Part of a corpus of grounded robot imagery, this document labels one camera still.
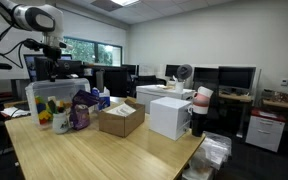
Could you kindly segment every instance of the wooden table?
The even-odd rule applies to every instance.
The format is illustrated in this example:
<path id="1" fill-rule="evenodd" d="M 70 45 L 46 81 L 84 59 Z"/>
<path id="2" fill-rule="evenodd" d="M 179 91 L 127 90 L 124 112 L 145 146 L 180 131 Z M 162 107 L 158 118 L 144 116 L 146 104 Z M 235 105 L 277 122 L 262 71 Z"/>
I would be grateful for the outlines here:
<path id="1" fill-rule="evenodd" d="M 252 102 L 252 96 L 244 96 L 244 95 L 236 95 L 236 94 L 223 94 L 223 93 L 219 93 L 218 94 L 220 98 L 225 98 L 225 99 L 231 99 L 231 100 L 237 100 L 237 101 L 241 101 L 241 102 Z"/>
<path id="2" fill-rule="evenodd" d="M 5 124 L 26 179 L 174 179 L 205 138 L 188 131 L 173 141 L 149 130 L 147 114 L 126 138 L 98 131 L 97 120 L 62 135 L 30 117 Z"/>
<path id="3" fill-rule="evenodd" d="M 239 125 L 239 130 L 236 133 L 236 136 L 239 138 L 243 138 L 243 129 L 244 129 L 244 118 L 246 116 L 246 111 L 247 111 L 247 104 L 249 104 L 250 102 L 252 102 L 252 96 L 244 96 L 244 95 L 236 95 L 234 93 L 232 94 L 223 94 L 222 92 L 219 92 L 219 97 L 220 98 L 224 98 L 224 99 L 231 99 L 231 100 L 236 100 L 236 101 L 240 101 L 241 103 L 243 103 L 243 111 L 242 111 L 242 115 L 241 115 L 241 120 L 240 120 L 240 125 Z"/>
<path id="4" fill-rule="evenodd" d="M 133 101 L 135 101 L 136 99 L 132 98 L 132 97 L 127 97 L 128 99 L 131 99 Z M 122 102 L 125 100 L 125 98 L 119 98 L 119 97 L 110 97 L 110 100 L 112 102 L 115 102 L 115 103 L 119 103 L 119 102 Z M 10 108 L 10 107 L 13 107 L 15 105 L 18 105 L 18 104 L 25 104 L 27 103 L 27 101 L 14 101 L 14 102 L 7 102 L 7 103 L 4 103 L 4 108 Z"/>
<path id="5" fill-rule="evenodd" d="M 274 101 L 270 101 L 270 100 L 263 100 L 263 104 L 269 105 L 269 106 L 288 108 L 288 103 L 286 103 L 286 102 L 274 102 Z"/>

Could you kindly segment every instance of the white cabinet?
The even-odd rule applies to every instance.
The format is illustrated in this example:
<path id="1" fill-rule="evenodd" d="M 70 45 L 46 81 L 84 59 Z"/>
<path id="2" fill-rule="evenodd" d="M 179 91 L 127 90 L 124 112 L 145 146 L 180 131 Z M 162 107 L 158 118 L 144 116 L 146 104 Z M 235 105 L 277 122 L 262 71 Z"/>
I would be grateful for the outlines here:
<path id="1" fill-rule="evenodd" d="M 136 102 L 145 105 L 145 112 L 150 113 L 150 103 L 153 100 L 162 97 L 171 97 L 175 99 L 186 100 L 193 96 L 195 91 L 191 89 L 184 89 L 182 93 L 175 92 L 175 90 L 164 90 L 156 87 L 156 85 L 137 86 L 136 87 Z"/>
<path id="2" fill-rule="evenodd" d="M 282 116 L 265 117 L 260 110 L 253 110 L 246 136 L 246 142 L 255 146 L 278 151 L 285 119 Z"/>

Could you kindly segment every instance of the transparent storage bin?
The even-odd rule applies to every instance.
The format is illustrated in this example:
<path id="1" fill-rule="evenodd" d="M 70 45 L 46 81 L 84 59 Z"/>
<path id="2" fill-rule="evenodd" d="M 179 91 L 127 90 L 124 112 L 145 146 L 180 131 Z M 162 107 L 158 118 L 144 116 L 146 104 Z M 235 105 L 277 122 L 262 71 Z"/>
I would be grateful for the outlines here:
<path id="1" fill-rule="evenodd" d="M 50 111 L 49 100 L 55 97 L 56 101 L 70 104 L 79 90 L 90 92 L 87 79 L 58 79 L 55 82 L 47 80 L 30 83 L 25 91 L 32 121 L 40 128 L 50 127 L 53 114 Z"/>

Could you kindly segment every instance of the white box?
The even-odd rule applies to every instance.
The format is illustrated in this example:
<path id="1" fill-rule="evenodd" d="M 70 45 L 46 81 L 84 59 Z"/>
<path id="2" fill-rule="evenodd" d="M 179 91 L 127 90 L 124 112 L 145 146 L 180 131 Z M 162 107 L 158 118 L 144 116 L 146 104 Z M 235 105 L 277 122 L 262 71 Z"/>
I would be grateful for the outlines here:
<path id="1" fill-rule="evenodd" d="M 189 101 L 163 97 L 151 101 L 150 129 L 173 140 L 181 137 L 189 128 L 187 112 Z"/>
<path id="2" fill-rule="evenodd" d="M 192 89 L 184 89 L 182 93 L 176 92 L 174 89 L 164 90 L 156 87 L 156 85 L 137 86 L 136 102 L 145 105 L 145 112 L 150 114 L 150 102 L 162 97 L 171 97 L 175 99 L 186 100 L 193 96 L 195 91 Z"/>

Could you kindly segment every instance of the paper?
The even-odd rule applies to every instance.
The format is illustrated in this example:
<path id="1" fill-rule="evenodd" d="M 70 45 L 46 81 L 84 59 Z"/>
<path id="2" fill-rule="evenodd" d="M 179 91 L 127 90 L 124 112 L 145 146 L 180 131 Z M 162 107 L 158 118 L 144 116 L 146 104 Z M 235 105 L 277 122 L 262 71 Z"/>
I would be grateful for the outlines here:
<path id="1" fill-rule="evenodd" d="M 164 86 L 164 85 L 156 85 L 156 87 L 159 88 L 159 89 L 164 89 L 164 90 L 173 88 L 172 86 Z"/>
<path id="2" fill-rule="evenodd" d="M 16 107 L 5 108 L 1 112 L 8 115 L 8 116 L 12 116 L 12 117 L 26 116 L 26 115 L 30 114 L 30 111 L 23 111 L 23 110 L 18 109 Z"/>
<path id="3" fill-rule="evenodd" d="M 166 90 L 164 90 L 163 88 L 159 88 L 157 86 L 155 86 L 155 87 L 147 87 L 146 90 L 151 91 L 151 92 L 160 92 L 160 93 L 166 92 Z"/>
<path id="4" fill-rule="evenodd" d="M 130 114 L 132 114 L 133 112 L 135 112 L 136 110 L 132 107 L 130 107 L 129 105 L 123 103 L 120 106 L 117 106 L 116 108 L 113 108 L 109 111 L 107 111 L 107 113 L 110 114 L 115 114 L 115 115 L 119 115 L 119 116 L 128 116 Z"/>
<path id="5" fill-rule="evenodd" d="M 266 112 L 262 112 L 262 111 L 260 111 L 260 115 L 265 116 L 265 117 L 270 117 L 270 118 L 277 118 L 277 116 L 275 114 L 266 113 Z"/>
<path id="6" fill-rule="evenodd" d="M 155 75 L 155 66 L 154 64 L 140 64 L 139 65 L 139 76 L 152 76 Z"/>

